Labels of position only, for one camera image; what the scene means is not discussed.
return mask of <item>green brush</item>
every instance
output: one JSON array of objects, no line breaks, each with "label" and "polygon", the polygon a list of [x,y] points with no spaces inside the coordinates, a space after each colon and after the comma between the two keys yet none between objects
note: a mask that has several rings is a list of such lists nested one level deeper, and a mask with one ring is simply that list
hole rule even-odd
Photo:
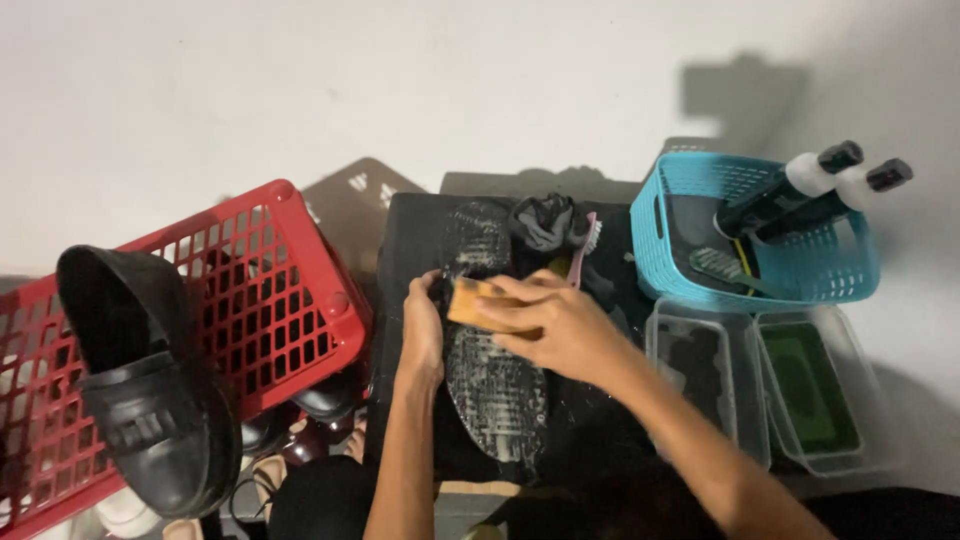
[{"label": "green brush", "polygon": [[747,285],[774,300],[791,300],[794,296],[772,283],[748,276],[739,260],[713,248],[700,248],[691,253],[690,267],[721,282]]}]

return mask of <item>pink brush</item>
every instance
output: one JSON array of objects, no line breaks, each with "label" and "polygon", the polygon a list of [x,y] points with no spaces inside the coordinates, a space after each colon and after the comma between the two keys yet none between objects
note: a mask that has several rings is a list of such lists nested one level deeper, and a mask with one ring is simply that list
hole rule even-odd
[{"label": "pink brush", "polygon": [[587,221],[590,222],[590,229],[587,232],[587,241],[584,247],[573,254],[573,260],[570,262],[570,271],[566,274],[566,283],[574,288],[580,288],[580,268],[584,265],[584,257],[597,249],[597,241],[600,239],[600,229],[603,223],[597,219],[597,212],[587,214]]}]

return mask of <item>black table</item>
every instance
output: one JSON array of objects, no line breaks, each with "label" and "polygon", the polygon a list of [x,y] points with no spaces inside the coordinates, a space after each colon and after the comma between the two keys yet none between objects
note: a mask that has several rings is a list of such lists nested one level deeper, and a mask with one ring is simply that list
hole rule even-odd
[{"label": "black table", "polygon": [[[444,220],[449,212],[482,197],[398,193],[390,204],[386,236],[377,266],[381,298],[372,343],[372,389],[368,403],[366,460],[379,463],[399,361],[403,300],[410,281],[439,268]],[[616,301],[627,314],[635,342],[653,309],[636,286],[636,267],[624,259],[633,251],[629,205],[578,203],[597,212],[603,231],[588,261],[614,283]],[[537,469],[549,485],[570,485],[608,475],[630,473],[659,462],[646,431],[633,415],[602,390],[548,373],[546,448]],[[441,385],[434,411],[434,456],[437,480],[525,483],[526,471],[499,463],[473,444]]]}]

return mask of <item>black bottle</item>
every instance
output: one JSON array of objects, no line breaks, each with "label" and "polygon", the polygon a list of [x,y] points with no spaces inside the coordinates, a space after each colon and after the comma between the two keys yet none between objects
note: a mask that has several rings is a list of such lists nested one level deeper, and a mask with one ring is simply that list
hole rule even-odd
[{"label": "black bottle", "polygon": [[746,236],[836,187],[836,173],[863,162],[860,145],[845,140],[819,155],[807,152],[788,161],[769,184],[728,202],[713,215],[713,226],[729,239]]},{"label": "black bottle", "polygon": [[790,237],[832,223],[852,211],[862,211],[876,193],[889,191],[912,179],[913,169],[903,160],[893,158],[869,171],[865,167],[852,167],[837,176],[835,190],[757,229],[754,240],[782,243]]}]

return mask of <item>plastic basket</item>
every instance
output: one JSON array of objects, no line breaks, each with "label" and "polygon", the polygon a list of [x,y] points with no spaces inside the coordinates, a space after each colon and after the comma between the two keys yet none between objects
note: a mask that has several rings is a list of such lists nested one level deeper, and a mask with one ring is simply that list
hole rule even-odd
[{"label": "plastic basket", "polygon": [[[200,345],[244,419],[342,370],[370,334],[370,306],[285,180],[119,249],[178,266]],[[54,276],[0,296],[0,354],[0,537],[23,540],[124,482],[84,415],[84,365]]]},{"label": "plastic basket", "polygon": [[707,152],[664,154],[657,159],[630,208],[640,288],[647,295],[678,296],[707,309],[785,311],[863,300],[876,291],[880,272],[867,221],[860,212],[779,245],[755,244],[760,276],[801,300],[784,301],[718,291],[685,278],[670,253],[665,195],[730,200],[768,182],[782,163]]}]

